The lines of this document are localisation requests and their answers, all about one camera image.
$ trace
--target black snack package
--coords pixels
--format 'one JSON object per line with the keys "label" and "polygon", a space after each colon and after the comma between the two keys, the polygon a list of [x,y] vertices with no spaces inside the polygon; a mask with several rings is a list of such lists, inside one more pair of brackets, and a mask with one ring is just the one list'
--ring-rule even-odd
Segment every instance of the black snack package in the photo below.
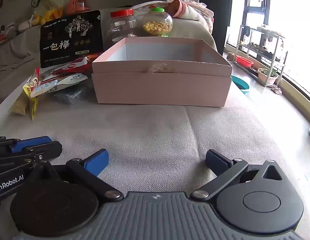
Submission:
{"label": "black snack package", "polygon": [[98,10],[46,22],[40,30],[41,68],[101,51],[103,39]]}

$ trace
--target clear plastic jar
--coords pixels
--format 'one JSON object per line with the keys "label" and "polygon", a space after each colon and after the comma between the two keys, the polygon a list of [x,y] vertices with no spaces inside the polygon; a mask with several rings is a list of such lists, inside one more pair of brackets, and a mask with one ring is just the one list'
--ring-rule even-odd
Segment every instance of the clear plastic jar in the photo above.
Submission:
{"label": "clear plastic jar", "polygon": [[167,37],[172,30],[173,19],[163,8],[152,8],[144,15],[143,30],[151,36]]}
{"label": "clear plastic jar", "polygon": [[135,23],[136,18],[133,9],[111,12],[110,31],[113,44],[125,37],[135,36]]}

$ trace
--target teal basin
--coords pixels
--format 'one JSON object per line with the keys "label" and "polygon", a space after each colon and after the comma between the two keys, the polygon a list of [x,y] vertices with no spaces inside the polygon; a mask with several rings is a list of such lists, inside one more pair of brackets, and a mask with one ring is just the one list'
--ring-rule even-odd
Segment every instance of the teal basin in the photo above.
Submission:
{"label": "teal basin", "polygon": [[232,81],[235,83],[235,85],[243,92],[243,94],[246,94],[250,90],[249,84],[247,84],[244,80],[236,77],[236,76],[231,76]]}

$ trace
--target pink box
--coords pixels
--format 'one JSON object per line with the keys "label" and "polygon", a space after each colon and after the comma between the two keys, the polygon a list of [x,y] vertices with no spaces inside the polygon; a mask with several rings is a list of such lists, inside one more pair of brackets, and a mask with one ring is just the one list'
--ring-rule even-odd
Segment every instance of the pink box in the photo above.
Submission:
{"label": "pink box", "polygon": [[232,66],[203,40],[124,38],[93,62],[99,103],[224,106]]}

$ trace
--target metal screw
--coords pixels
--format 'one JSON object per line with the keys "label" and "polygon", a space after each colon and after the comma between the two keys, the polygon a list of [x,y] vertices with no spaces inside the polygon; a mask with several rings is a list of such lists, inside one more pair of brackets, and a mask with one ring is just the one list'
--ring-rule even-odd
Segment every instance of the metal screw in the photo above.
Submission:
{"label": "metal screw", "polygon": [[193,196],[195,198],[202,199],[202,198],[207,198],[209,196],[209,193],[207,193],[204,190],[196,190],[196,191],[193,192]]}
{"label": "metal screw", "polygon": [[105,196],[107,198],[119,198],[121,196],[121,193],[117,190],[109,190],[105,192]]}

